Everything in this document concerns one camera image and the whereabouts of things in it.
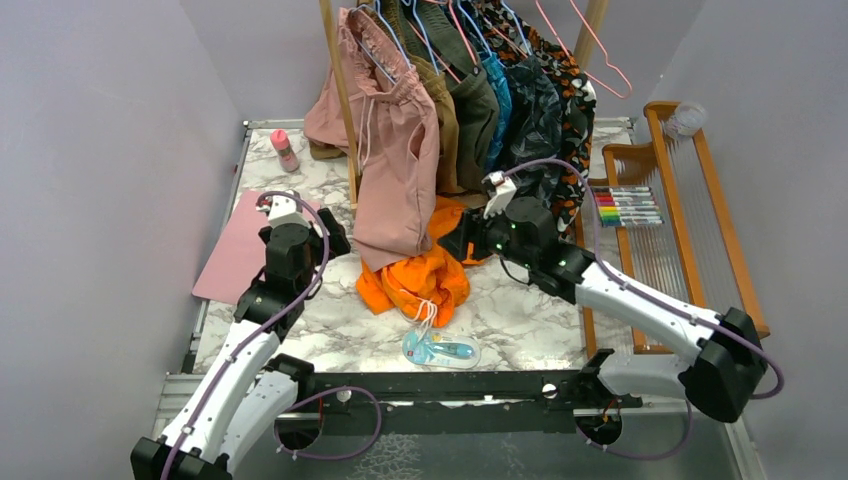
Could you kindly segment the pink shorts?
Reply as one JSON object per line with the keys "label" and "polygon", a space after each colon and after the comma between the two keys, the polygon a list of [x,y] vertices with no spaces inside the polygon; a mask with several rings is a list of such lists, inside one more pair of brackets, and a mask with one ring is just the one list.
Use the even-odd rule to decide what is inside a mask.
{"label": "pink shorts", "polygon": [[365,94],[362,132],[356,135],[361,182],[353,240],[372,271],[431,248],[428,224],[436,203],[439,125],[422,82],[393,85],[338,13],[338,48],[354,63]]}

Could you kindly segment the blue wire hanger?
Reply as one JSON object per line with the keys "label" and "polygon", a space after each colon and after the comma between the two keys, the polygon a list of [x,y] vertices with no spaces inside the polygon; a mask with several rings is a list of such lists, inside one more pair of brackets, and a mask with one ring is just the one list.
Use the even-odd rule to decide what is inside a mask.
{"label": "blue wire hanger", "polygon": [[348,18],[367,56],[393,85],[420,83],[398,34],[377,8],[357,6],[349,11]]}

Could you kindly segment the pink wire hanger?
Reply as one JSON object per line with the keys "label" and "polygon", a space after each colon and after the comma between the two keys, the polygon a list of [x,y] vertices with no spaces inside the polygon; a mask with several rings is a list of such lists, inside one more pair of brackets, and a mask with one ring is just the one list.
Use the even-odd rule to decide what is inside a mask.
{"label": "pink wire hanger", "polygon": [[600,86],[602,89],[606,90],[618,99],[629,99],[634,92],[633,84],[625,72],[611,61],[609,51],[599,36],[599,32],[607,16],[609,1],[589,0],[585,9],[579,7],[576,1],[567,1],[567,4],[570,5],[571,10],[578,17],[581,23],[578,38],[571,49],[572,55],[577,64],[584,68],[588,67],[593,56],[593,52],[595,50],[600,51],[604,66],[620,78],[626,87],[626,90],[613,88],[608,83],[591,74],[588,70],[585,70],[587,78],[595,85]]}

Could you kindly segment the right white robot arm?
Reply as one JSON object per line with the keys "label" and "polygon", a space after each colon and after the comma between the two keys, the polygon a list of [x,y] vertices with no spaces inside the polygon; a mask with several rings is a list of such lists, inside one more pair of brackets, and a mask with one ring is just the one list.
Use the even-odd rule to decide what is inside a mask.
{"label": "right white robot arm", "polygon": [[665,362],[611,354],[577,380],[578,396],[589,406],[647,393],[686,399],[708,417],[733,423],[757,397],[767,362],[747,312],[682,302],[560,241],[553,216],[535,199],[512,200],[493,215],[467,209],[438,243],[458,260],[496,255],[522,266],[542,292],[621,320],[673,352]]}

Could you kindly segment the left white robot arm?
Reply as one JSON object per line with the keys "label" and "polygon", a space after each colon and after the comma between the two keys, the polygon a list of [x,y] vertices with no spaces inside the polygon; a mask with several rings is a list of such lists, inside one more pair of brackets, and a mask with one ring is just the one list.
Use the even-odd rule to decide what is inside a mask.
{"label": "left white robot arm", "polygon": [[223,347],[162,433],[136,443],[134,478],[231,479],[279,414],[313,401],[313,365],[277,350],[320,288],[327,263],[351,245],[329,209],[308,211],[310,221],[261,229],[265,264],[240,297]]}

